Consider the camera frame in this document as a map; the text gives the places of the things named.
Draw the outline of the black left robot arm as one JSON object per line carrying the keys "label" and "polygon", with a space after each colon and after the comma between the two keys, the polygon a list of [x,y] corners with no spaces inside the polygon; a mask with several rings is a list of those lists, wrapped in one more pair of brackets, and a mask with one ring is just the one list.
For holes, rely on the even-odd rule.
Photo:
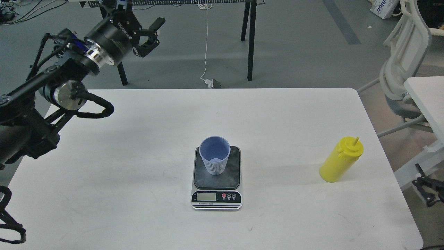
{"label": "black left robot arm", "polygon": [[97,75],[104,64],[116,65],[127,84],[122,59],[131,51],[146,57],[158,45],[165,23],[158,18],[145,30],[133,5],[157,5],[150,0],[89,0],[102,20],[79,39],[70,30],[46,33],[24,84],[1,96],[1,169],[23,156],[37,159],[55,149],[59,131],[73,117],[110,116],[113,105],[87,91],[82,80]]}

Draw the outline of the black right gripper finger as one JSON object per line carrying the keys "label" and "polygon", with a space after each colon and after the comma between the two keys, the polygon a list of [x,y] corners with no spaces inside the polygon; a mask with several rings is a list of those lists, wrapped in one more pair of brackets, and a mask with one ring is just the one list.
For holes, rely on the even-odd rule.
{"label": "black right gripper finger", "polygon": [[418,174],[416,178],[412,181],[412,186],[421,201],[427,207],[434,206],[436,203],[443,203],[443,181],[427,176],[419,164],[415,164],[415,168]]}

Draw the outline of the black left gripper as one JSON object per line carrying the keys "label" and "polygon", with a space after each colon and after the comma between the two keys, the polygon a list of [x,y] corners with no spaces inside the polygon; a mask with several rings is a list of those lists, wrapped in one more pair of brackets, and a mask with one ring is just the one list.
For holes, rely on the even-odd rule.
{"label": "black left gripper", "polygon": [[[142,30],[132,6],[132,0],[99,1],[102,21],[85,36],[89,50],[83,63],[90,75],[98,75],[105,63],[117,65],[119,74],[125,75],[122,60],[133,48],[136,56],[144,58],[160,44],[157,31],[165,23],[165,18],[157,18],[149,29]],[[148,39],[139,45],[140,37]]]}

